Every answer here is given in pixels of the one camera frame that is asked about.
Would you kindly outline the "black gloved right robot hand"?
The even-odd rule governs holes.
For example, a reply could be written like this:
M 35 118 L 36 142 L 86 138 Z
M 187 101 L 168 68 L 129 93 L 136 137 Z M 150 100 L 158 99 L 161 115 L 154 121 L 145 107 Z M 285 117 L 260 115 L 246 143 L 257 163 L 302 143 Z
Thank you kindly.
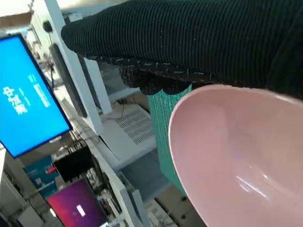
M 300 0 L 129 0 L 66 24 L 61 38 L 147 96 L 223 84 L 303 97 Z

